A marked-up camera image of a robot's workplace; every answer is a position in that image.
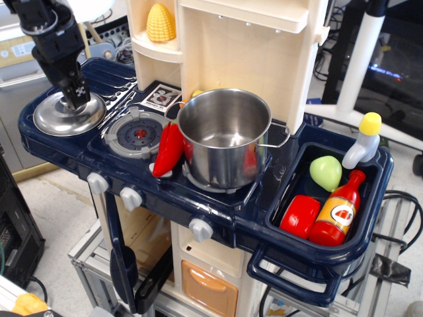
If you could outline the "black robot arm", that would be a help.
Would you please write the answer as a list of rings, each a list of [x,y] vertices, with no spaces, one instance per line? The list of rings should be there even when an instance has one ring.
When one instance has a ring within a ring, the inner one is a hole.
[[[77,61],[85,43],[72,10],[57,1],[5,1],[20,28],[35,43],[32,56],[76,111],[90,101],[90,90]]]

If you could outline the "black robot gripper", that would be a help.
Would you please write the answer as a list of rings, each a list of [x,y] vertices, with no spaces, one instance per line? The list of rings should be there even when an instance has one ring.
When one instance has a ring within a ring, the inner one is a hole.
[[[32,37],[36,58],[48,80],[63,87],[61,103],[71,111],[91,100],[90,90],[77,61],[85,44],[68,6],[21,6],[20,26]]]

